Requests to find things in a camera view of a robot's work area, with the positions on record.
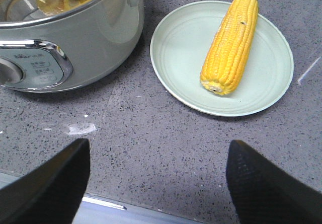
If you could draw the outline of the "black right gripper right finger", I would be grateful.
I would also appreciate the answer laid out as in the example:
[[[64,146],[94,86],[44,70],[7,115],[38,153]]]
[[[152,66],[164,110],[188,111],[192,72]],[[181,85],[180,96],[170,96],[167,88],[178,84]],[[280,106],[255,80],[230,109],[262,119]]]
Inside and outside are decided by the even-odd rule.
[[[321,223],[321,193],[241,140],[229,145],[226,179],[240,223]]]

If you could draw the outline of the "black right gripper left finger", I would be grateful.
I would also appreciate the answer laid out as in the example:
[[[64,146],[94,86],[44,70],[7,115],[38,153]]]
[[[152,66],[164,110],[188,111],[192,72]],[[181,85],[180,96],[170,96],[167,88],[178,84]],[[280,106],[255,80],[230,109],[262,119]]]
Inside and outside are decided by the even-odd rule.
[[[79,138],[1,189],[1,223],[72,223],[89,176],[89,141]]]

